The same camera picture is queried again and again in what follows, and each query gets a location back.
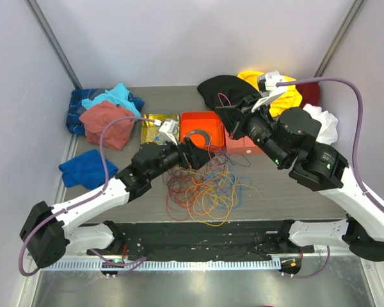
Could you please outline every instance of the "red box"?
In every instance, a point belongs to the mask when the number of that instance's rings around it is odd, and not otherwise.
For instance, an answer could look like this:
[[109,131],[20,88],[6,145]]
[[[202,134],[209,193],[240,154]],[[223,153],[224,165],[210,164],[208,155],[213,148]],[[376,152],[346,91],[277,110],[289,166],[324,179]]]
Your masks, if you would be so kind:
[[255,155],[255,154],[263,154],[264,152],[257,147],[253,141],[245,136],[241,139],[230,139],[226,134],[226,152],[228,154],[242,154],[242,155]]
[[[210,137],[211,146],[225,149],[225,128],[213,111],[184,112],[180,115],[179,139],[183,142],[185,135],[193,130],[203,130]],[[205,138],[199,134],[190,135],[192,142],[200,148],[207,148]]]

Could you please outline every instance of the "black base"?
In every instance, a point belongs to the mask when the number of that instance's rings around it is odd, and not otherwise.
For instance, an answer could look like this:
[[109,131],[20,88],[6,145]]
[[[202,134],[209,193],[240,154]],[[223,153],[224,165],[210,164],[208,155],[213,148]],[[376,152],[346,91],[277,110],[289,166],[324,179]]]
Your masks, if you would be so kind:
[[[26,219],[21,231],[20,238],[23,242],[31,231],[44,219],[51,216],[52,207],[45,201],[37,203]],[[48,267],[57,262],[65,253],[65,246],[69,243],[64,236],[63,222],[53,218],[45,227],[31,238],[27,249],[33,257],[38,268]]]
[[342,239],[349,244],[350,251],[367,260],[384,261],[384,242],[372,239],[365,229],[352,217],[348,219],[347,234]]
[[[229,222],[221,227],[202,223],[116,224],[125,233],[130,260],[257,261],[273,253],[299,253],[287,240],[292,221]],[[314,248],[302,248],[313,253]]]

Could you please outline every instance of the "light blue cloth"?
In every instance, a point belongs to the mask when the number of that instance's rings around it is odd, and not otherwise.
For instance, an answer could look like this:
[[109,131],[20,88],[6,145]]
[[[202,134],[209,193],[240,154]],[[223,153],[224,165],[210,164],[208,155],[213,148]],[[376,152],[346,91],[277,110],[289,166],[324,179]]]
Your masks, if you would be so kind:
[[120,105],[134,113],[134,116],[141,116],[141,113],[135,108],[133,102],[128,101],[129,90],[123,83],[118,83],[111,91],[105,90],[105,93],[96,96],[93,100],[83,99],[81,104],[87,110],[93,106],[100,104],[104,100],[108,100],[114,105]]

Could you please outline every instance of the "orange tray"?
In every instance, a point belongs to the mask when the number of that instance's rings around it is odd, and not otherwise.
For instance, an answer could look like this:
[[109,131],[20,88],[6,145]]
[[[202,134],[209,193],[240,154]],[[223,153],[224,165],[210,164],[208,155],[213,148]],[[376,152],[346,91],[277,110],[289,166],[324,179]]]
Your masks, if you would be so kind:
[[[211,146],[225,148],[225,131],[222,121],[213,111],[185,112],[180,115],[180,141],[192,130],[200,129],[208,133]],[[207,148],[205,138],[199,134],[190,135],[197,147]]]

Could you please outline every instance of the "cable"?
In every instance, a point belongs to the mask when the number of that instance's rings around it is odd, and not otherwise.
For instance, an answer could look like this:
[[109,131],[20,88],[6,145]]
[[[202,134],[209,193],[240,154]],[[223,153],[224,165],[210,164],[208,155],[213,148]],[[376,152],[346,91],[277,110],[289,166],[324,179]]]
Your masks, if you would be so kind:
[[159,133],[159,131],[156,129],[156,126],[151,126],[151,127],[144,127],[143,126],[143,129],[145,128],[145,131],[146,131],[146,136],[145,136],[145,142],[144,143],[148,143],[148,142],[153,142],[153,143],[157,143],[158,145],[164,145],[166,140],[165,138]]
[[284,273],[284,275],[288,276],[290,278],[292,277],[292,278],[296,278],[296,279],[309,279],[309,278],[317,277],[321,273],[323,273],[323,271],[328,267],[329,262],[330,262],[330,247],[327,246],[327,259],[326,259],[326,262],[324,263],[323,267],[321,269],[319,269],[316,273],[313,273],[311,275],[306,275],[306,276],[298,276],[298,275],[291,276],[291,274],[288,274],[288,273]]
[[[128,275],[128,274],[132,273],[133,271],[135,271],[135,269],[137,269],[140,265],[142,265],[145,262],[146,259],[145,259],[145,257],[143,257],[143,258],[144,259],[140,258],[140,259],[136,260],[137,261],[136,264],[133,267],[131,267],[130,269],[128,269],[126,271],[119,272],[115,276],[116,277],[120,277],[120,276],[125,276],[125,275]],[[61,293],[68,293],[68,294],[69,293],[77,293],[77,292],[81,291],[82,289],[88,287],[89,285],[92,285],[93,283],[95,283],[96,281],[98,281],[100,279],[104,279],[104,275],[101,275],[101,276],[99,276],[97,278],[91,279],[89,282],[87,282],[84,285],[82,285],[82,286],[80,286],[80,287],[78,287],[76,289],[73,289],[73,290],[64,290],[64,289],[54,288],[54,283],[56,282],[56,280],[54,279],[54,280],[52,280],[50,282],[50,285],[45,290],[44,295],[43,295],[43,297],[42,297],[42,299],[40,301],[39,307],[44,306],[44,303],[47,300],[47,297],[50,294],[51,290],[56,291],[56,292],[61,292]]]
[[123,247],[123,251],[122,251],[122,257],[121,257],[121,260],[124,262],[124,257],[127,255],[127,243],[124,244]]
[[[241,154],[239,152],[234,152],[234,153],[226,153],[226,152],[224,152],[224,154],[228,157],[228,162],[231,163],[231,165],[233,165],[233,166],[239,165],[239,166],[243,166],[244,168],[249,168],[252,165],[252,163],[249,161],[249,159],[246,158],[245,155],[243,155],[243,154]],[[246,162],[248,164],[241,164],[239,162],[236,162],[235,160],[232,160],[230,157],[233,156],[233,155],[238,155],[238,156],[242,157],[244,160],[246,160]]]
[[268,253],[268,254],[279,254],[281,251],[282,251],[282,248],[280,248],[278,251],[266,251],[260,244],[257,245],[257,247],[263,252],[263,253]]
[[45,218],[43,221],[41,221],[41,223],[39,223],[37,226],[35,226],[33,228],[33,230],[29,233],[29,235],[26,237],[26,240],[24,240],[23,242],[23,245],[21,247],[21,250],[20,250],[20,253],[19,253],[19,271],[20,273],[25,276],[25,277],[30,277],[34,274],[36,274],[39,270],[39,268],[36,268],[35,270],[33,270],[32,272],[26,272],[24,270],[24,267],[23,267],[23,259],[24,259],[24,253],[26,252],[26,249],[27,249],[27,246],[28,244],[30,243],[30,240],[33,238],[33,236],[37,233],[37,231],[39,231],[44,225],[46,225],[49,221],[51,221],[52,219],[54,219],[55,217],[58,217],[60,214],[62,213],[67,213],[69,210],[72,210],[74,208],[77,208],[81,205],[84,205],[85,203],[88,203],[89,201],[92,201],[94,199],[96,199],[98,196],[102,195],[102,193],[107,189],[108,187],[108,181],[109,181],[109,176],[108,176],[108,168],[107,168],[107,163],[106,163],[106,159],[105,159],[105,156],[104,156],[104,150],[103,150],[103,140],[104,140],[104,135],[106,133],[106,131],[110,128],[110,126],[112,126],[114,123],[116,122],[119,122],[121,120],[144,120],[144,121],[147,121],[147,122],[154,122],[154,120],[151,120],[151,119],[148,119],[148,118],[144,118],[144,117],[139,117],[139,116],[128,116],[128,117],[122,117],[122,118],[118,118],[116,120],[113,120],[112,122],[110,122],[108,125],[106,125],[106,127],[104,128],[104,130],[102,131],[101,133],[101,136],[100,136],[100,154],[101,154],[101,161],[102,161],[102,166],[104,168],[104,174],[105,174],[105,183],[104,185],[102,186],[102,189],[95,195],[87,198],[86,200],[83,200],[83,201],[79,201],[78,203],[75,203],[69,207],[67,207],[66,209],[61,209],[60,211],[57,211],[56,213],[50,215],[49,217]]
[[185,134],[184,138],[188,138],[192,136],[193,134],[198,134],[202,136],[205,139],[205,146],[209,147],[209,144],[211,144],[212,137],[209,135],[208,132],[202,130],[202,129],[193,129],[192,131],[189,131],[187,134]]
[[335,81],[335,82],[343,83],[345,85],[348,85],[356,95],[357,104],[358,104],[358,114],[357,114],[356,132],[354,135],[354,142],[353,142],[353,151],[351,155],[351,161],[353,163],[353,173],[356,178],[358,186],[363,191],[363,194],[366,195],[366,197],[368,197],[368,199],[371,200],[371,202],[384,213],[384,206],[373,195],[371,195],[371,193],[364,186],[363,180],[361,179],[360,172],[358,170],[357,148],[358,148],[358,141],[360,139],[361,126],[363,122],[363,98],[357,86],[351,81],[344,78],[340,78],[340,77],[314,77],[314,78],[296,80],[291,82],[276,83],[276,86],[299,85],[299,84],[314,83],[319,81]]
[[229,98],[228,98],[225,94],[223,94],[223,93],[218,93],[218,98],[219,98],[219,102],[221,103],[221,105],[225,106],[225,105],[223,104],[222,99],[221,99],[220,97],[225,98],[226,101],[228,102],[228,104],[229,104],[230,106],[232,105],[232,104],[230,103]]
[[[217,155],[200,170],[173,168],[163,176],[163,182],[168,186],[166,195],[166,211],[176,221],[185,221],[189,217],[198,222],[210,226],[221,226],[227,221],[233,209],[242,204],[242,192],[245,189],[255,189],[250,186],[251,180],[248,177],[237,177],[229,166],[228,156]],[[186,209],[188,214],[183,219],[176,219],[172,211],[179,211],[169,204],[174,201],[180,209]],[[216,208],[224,209],[227,212],[221,215],[214,215]],[[208,216],[212,220],[221,220],[219,223],[208,223],[197,220],[195,216]]]
[[129,262],[128,264],[117,264],[111,260],[108,260],[107,258],[105,258],[104,256],[102,256],[98,251],[96,251],[95,249],[90,249],[90,251],[95,255],[95,256],[98,256],[101,260],[103,260],[106,264],[109,264],[109,265],[114,265],[115,267],[130,267],[132,266],[134,263],[138,263],[138,262],[144,262],[146,260],[145,257],[141,257],[135,261],[132,261],[132,262]]
[[[298,261],[301,262],[302,260],[303,260],[303,250],[302,250],[302,248],[300,248],[300,257],[298,258]],[[285,262],[288,262],[288,261],[296,262],[296,260],[294,258],[291,258],[291,259],[283,260],[280,263],[284,264]]]

